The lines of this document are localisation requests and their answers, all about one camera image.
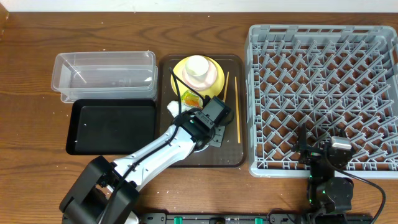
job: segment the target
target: gray dish rack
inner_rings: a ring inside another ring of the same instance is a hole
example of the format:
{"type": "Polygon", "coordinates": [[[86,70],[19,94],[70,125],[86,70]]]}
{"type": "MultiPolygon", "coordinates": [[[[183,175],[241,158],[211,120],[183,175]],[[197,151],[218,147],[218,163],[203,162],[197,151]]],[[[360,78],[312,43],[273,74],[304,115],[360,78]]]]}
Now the gray dish rack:
{"type": "Polygon", "coordinates": [[[291,151],[305,123],[314,146],[346,131],[356,150],[348,172],[398,178],[397,43],[386,26],[252,26],[245,43],[250,173],[308,177],[291,151]]]}

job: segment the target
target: clear plastic container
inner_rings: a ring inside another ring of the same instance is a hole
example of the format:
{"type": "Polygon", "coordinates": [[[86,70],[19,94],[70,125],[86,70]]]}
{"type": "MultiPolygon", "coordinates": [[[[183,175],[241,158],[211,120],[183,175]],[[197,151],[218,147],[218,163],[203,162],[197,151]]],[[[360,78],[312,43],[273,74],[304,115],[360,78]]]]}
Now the clear plastic container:
{"type": "Polygon", "coordinates": [[[156,99],[155,54],[146,52],[62,53],[55,58],[51,87],[61,100],[156,99]]]}

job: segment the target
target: wood grain surface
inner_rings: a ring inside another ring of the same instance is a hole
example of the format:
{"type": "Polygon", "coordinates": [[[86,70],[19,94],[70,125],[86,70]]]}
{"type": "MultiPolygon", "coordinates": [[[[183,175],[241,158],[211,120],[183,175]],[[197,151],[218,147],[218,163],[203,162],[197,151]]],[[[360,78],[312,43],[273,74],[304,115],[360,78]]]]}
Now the wood grain surface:
{"type": "Polygon", "coordinates": [[[8,19],[7,9],[0,3],[0,40],[2,39],[2,34],[4,33],[4,27],[8,19]]]}
{"type": "MultiPolygon", "coordinates": [[[[12,13],[0,43],[0,223],[60,223],[58,205],[94,156],[65,152],[71,105],[50,87],[61,52],[151,50],[243,58],[253,24],[385,25],[397,14],[12,13]]],[[[396,223],[398,180],[377,223],[396,223]]],[[[138,210],[267,213],[308,206],[305,179],[258,179],[234,169],[167,169],[141,192],[138,210]]],[[[353,212],[374,215],[381,194],[355,181],[353,212]]]]}

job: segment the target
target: green connector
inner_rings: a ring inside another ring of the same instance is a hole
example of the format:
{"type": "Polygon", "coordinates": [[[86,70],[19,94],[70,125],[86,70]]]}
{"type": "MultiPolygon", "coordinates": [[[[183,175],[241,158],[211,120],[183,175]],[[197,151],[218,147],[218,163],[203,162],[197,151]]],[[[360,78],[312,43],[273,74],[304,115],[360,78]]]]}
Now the green connector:
{"type": "Polygon", "coordinates": [[[182,224],[182,217],[174,217],[174,224],[182,224]]]}
{"type": "Polygon", "coordinates": [[[254,224],[262,224],[263,220],[262,218],[255,218],[254,219],[254,224]]]}

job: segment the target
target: black cable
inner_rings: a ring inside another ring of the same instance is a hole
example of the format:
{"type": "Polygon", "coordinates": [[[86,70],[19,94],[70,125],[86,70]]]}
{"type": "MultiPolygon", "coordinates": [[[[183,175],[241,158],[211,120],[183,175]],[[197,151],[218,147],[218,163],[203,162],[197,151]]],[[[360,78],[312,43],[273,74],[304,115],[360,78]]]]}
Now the black cable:
{"type": "Polygon", "coordinates": [[[191,90],[192,92],[194,92],[194,94],[198,95],[202,101],[204,101],[204,97],[201,96],[201,94],[199,94],[196,90],[194,90],[192,87],[188,86],[184,81],[182,81],[179,77],[177,77],[173,71],[172,68],[169,68],[170,73],[173,75],[174,78],[176,78],[180,83],[182,83],[183,85],[185,85],[185,87],[187,87],[189,90],[191,90]]]}
{"type": "MultiPolygon", "coordinates": [[[[281,211],[283,211],[283,212],[285,211],[285,210],[283,210],[283,209],[281,209],[281,208],[273,208],[273,209],[271,209],[271,211],[267,214],[267,221],[268,221],[269,223],[271,223],[271,222],[270,222],[270,215],[271,215],[272,212],[275,211],[275,210],[281,210],[281,211]]],[[[286,215],[287,218],[289,218],[289,220],[290,220],[291,222],[295,223],[296,220],[294,220],[292,217],[290,217],[289,214],[286,214],[286,213],[285,213],[284,215],[286,215]]]]}
{"type": "Polygon", "coordinates": [[[381,214],[381,212],[382,212],[382,210],[383,210],[383,208],[384,208],[384,204],[386,204],[386,193],[384,192],[384,190],[383,190],[380,186],[378,186],[377,184],[375,184],[375,183],[373,183],[373,182],[370,182],[370,181],[368,181],[368,180],[366,180],[366,179],[364,179],[364,178],[360,178],[360,177],[357,177],[357,176],[355,176],[355,175],[353,175],[353,174],[349,174],[349,173],[347,173],[347,172],[345,172],[345,171],[342,171],[342,170],[340,170],[340,169],[337,169],[335,166],[333,166],[333,165],[330,163],[330,161],[329,161],[329,159],[328,159],[328,153],[327,153],[326,150],[325,150],[324,153],[325,153],[326,163],[327,163],[333,170],[339,172],[340,174],[344,174],[344,175],[346,175],[346,176],[348,176],[348,177],[351,177],[351,178],[360,180],[360,181],[364,182],[365,184],[369,184],[370,186],[377,188],[377,189],[381,192],[382,200],[381,200],[381,204],[380,204],[379,210],[377,211],[377,213],[376,213],[375,216],[373,217],[373,219],[372,219],[372,221],[370,222],[370,224],[373,224],[374,222],[376,222],[377,218],[379,218],[379,215],[381,214]]]}
{"type": "MultiPolygon", "coordinates": [[[[175,89],[177,91],[177,97],[178,97],[178,115],[176,117],[176,120],[179,119],[179,117],[181,116],[182,113],[182,103],[181,103],[181,96],[180,96],[180,89],[178,88],[178,83],[177,83],[177,79],[178,77],[174,74],[173,70],[171,68],[169,68],[169,71],[171,72],[173,79],[174,79],[174,84],[175,84],[175,89]]],[[[111,202],[114,200],[114,196],[116,195],[116,193],[118,192],[118,190],[121,188],[121,186],[123,185],[123,182],[126,180],[126,177],[131,173],[131,171],[133,171],[144,159],[148,158],[149,156],[153,155],[153,153],[159,151],[160,149],[164,148],[166,145],[170,144],[172,142],[172,140],[174,139],[175,135],[177,134],[179,125],[176,125],[174,132],[172,134],[172,136],[169,138],[169,140],[167,140],[165,143],[163,143],[162,145],[160,145],[159,147],[157,147],[156,149],[152,150],[151,152],[149,152],[148,154],[144,155],[142,158],[140,158],[138,161],[134,162],[133,164],[131,164],[131,166],[128,168],[128,170],[124,173],[124,175],[119,179],[119,183],[118,185],[115,187],[115,189],[113,190],[111,196],[109,197],[108,200],[108,204],[105,206],[104,212],[101,215],[101,218],[99,219],[99,223],[102,223],[102,219],[105,217],[106,212],[109,209],[109,204],[111,204],[111,202]]]]}

